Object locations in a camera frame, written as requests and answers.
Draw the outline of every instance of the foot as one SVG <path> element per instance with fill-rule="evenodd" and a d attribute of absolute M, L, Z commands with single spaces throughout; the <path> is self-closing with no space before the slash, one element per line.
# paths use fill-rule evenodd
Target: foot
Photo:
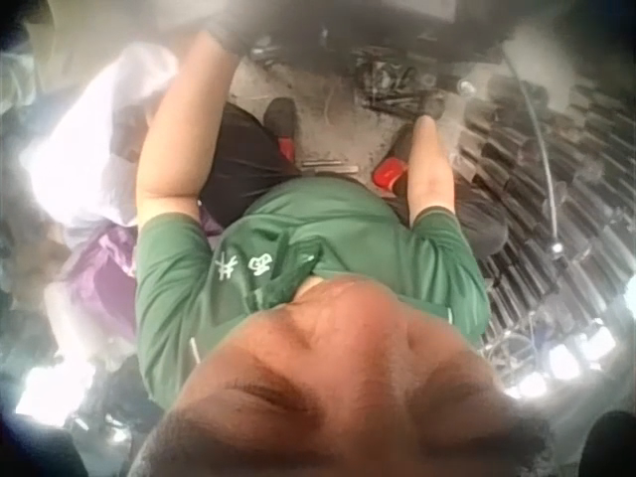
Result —
<path fill-rule="evenodd" d="M 296 125 L 298 113 L 296 103 L 290 97 L 278 97 L 267 107 L 263 125 L 278 140 L 278 147 L 285 158 L 294 163 L 296 160 Z"/>

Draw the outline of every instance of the green t-shirt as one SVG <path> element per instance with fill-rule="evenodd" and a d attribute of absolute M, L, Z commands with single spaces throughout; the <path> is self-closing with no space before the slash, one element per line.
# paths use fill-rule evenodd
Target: green t-shirt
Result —
<path fill-rule="evenodd" d="M 338 178 L 277 187 L 215 250 L 189 217 L 157 217 L 144 227 L 136 259 L 139 364 L 164 407 L 194 369 L 192 338 L 205 358 L 249 315 L 290 302 L 310 275 L 367 276 L 471 341 L 490 316 L 483 277 L 452 214 L 432 208 L 409 230 L 379 197 Z"/>

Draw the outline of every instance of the white plastic bag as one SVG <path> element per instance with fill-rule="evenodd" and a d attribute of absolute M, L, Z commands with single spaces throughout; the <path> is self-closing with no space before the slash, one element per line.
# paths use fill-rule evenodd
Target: white plastic bag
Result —
<path fill-rule="evenodd" d="M 114 117 L 163 91 L 177 70 L 177 59 L 168 50 L 132 44 L 23 161 L 36 200 L 67 229 L 70 247 L 108 223 L 136 224 L 137 164 L 111 150 Z"/>

